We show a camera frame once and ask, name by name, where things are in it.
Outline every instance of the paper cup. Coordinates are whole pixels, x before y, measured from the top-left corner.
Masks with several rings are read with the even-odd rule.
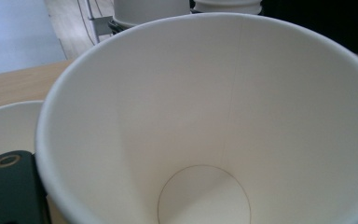
[[[34,152],[34,132],[41,106],[42,101],[0,106],[0,154],[14,150]],[[67,223],[49,197],[48,206],[52,224]]]
[[[194,9],[199,12],[235,12],[257,15],[261,12],[261,0],[195,0]]]
[[[153,21],[68,67],[36,145],[74,223],[355,224],[358,58],[263,17]]]
[[[190,14],[186,0],[114,0],[117,24],[131,28],[149,21]]]

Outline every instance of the stacked paper cup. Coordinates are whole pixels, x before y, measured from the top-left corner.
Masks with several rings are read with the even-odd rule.
[[[114,20],[125,28],[190,14],[188,0],[115,0]]]
[[[199,12],[237,12],[257,15],[261,0],[195,0]]]

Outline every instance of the wooden table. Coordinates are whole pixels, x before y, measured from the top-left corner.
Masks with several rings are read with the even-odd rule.
[[[0,74],[0,105],[45,99],[51,85],[71,62]]]

